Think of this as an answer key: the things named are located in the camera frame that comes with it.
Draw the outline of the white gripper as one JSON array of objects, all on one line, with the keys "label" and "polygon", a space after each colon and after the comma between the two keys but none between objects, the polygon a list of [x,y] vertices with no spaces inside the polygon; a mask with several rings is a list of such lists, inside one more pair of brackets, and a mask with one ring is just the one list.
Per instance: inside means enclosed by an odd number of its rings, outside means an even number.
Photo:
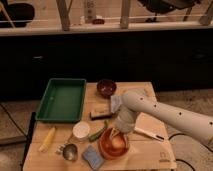
[{"label": "white gripper", "polygon": [[[116,136],[121,137],[123,135],[122,133],[127,134],[133,131],[138,116],[139,112],[135,112],[125,106],[121,106],[117,112],[117,118],[115,119],[115,127],[119,130]],[[113,128],[110,138],[113,138],[115,134],[116,129]]]}]

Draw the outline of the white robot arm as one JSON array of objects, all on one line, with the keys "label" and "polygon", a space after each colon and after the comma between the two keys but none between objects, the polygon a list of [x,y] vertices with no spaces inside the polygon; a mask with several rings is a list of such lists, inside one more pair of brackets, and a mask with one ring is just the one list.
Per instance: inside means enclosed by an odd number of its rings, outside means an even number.
[{"label": "white robot arm", "polygon": [[134,130],[136,120],[143,112],[213,148],[213,117],[153,101],[139,89],[127,90],[112,99],[119,106],[115,127],[124,134]]}]

